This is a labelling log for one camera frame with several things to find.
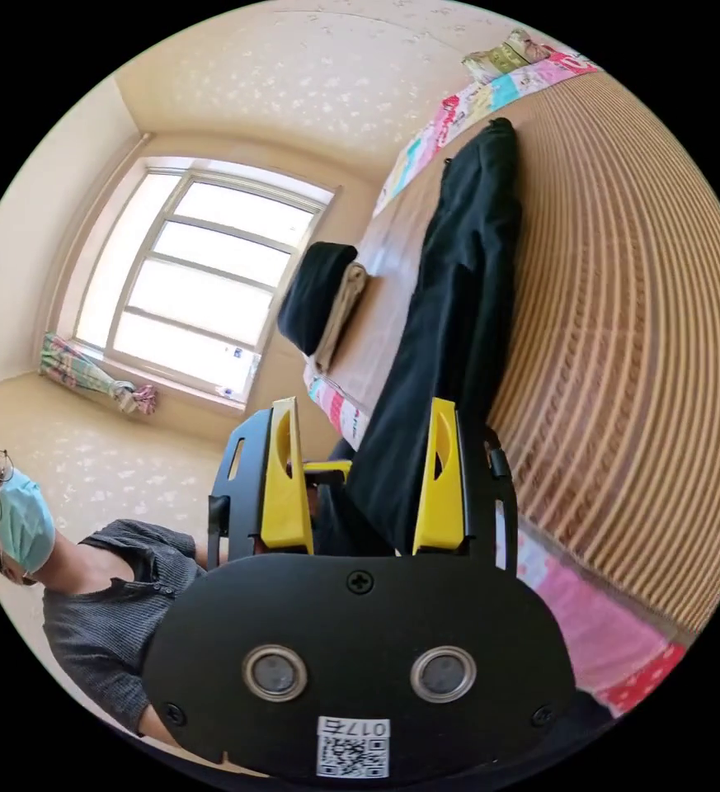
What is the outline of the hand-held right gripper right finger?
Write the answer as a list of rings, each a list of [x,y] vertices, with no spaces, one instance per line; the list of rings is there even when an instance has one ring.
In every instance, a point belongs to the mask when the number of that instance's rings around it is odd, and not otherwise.
[[[459,425],[454,403],[433,398],[412,552],[453,553],[464,541]]]

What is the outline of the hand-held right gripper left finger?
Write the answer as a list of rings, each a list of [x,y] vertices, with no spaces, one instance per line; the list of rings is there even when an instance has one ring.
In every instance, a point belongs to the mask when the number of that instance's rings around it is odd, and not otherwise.
[[[260,537],[270,551],[314,553],[295,398],[272,404]]]

